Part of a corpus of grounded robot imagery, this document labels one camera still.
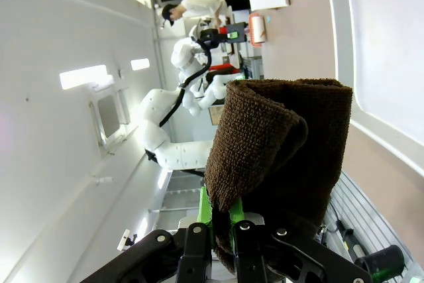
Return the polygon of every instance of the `white shirt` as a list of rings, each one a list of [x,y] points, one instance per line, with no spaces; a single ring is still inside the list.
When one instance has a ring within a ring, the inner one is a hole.
[[[227,14],[225,0],[182,0],[182,6],[187,9],[184,17],[215,16]]]

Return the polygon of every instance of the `red object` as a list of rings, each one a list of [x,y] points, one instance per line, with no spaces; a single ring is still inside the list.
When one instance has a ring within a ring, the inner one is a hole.
[[[220,64],[219,66],[212,66],[209,68],[209,71],[222,70],[227,68],[234,68],[234,67],[230,63],[226,63],[226,64]]]

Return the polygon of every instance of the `black cylinder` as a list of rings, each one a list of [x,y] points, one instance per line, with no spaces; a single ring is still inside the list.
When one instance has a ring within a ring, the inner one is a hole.
[[[382,283],[402,274],[405,266],[403,253],[397,245],[358,258],[355,265],[371,274],[373,283]]]

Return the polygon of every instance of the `black cap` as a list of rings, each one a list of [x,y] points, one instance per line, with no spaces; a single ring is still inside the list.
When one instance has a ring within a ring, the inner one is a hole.
[[[171,23],[171,26],[174,25],[174,22],[171,20],[171,13],[170,10],[177,7],[178,5],[173,5],[173,4],[167,4],[163,9],[162,9],[162,17],[166,20],[169,20],[169,22]]]

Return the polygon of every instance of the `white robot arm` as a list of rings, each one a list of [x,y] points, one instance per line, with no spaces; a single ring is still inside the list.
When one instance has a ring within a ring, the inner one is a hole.
[[[203,168],[212,147],[212,141],[170,141],[167,132],[159,126],[180,94],[181,89],[166,91],[153,89],[142,100],[140,112],[143,120],[139,129],[143,132],[141,143],[156,155],[161,167],[171,170]]]
[[[213,141],[196,141],[173,143],[166,131],[161,127],[161,121],[168,114],[170,108],[176,104],[184,89],[183,104],[192,115],[197,115],[201,109],[212,105],[216,99],[225,97],[225,83],[235,78],[231,76],[215,76],[202,100],[199,97],[200,79],[203,74],[192,78],[200,70],[207,69],[195,59],[199,49],[193,45],[192,38],[185,38],[176,43],[171,62],[180,70],[180,83],[190,81],[184,88],[177,87],[175,91],[153,89],[140,104],[142,121],[140,128],[143,132],[141,143],[146,150],[154,153],[161,167],[170,170],[188,170],[204,168],[212,147]]]

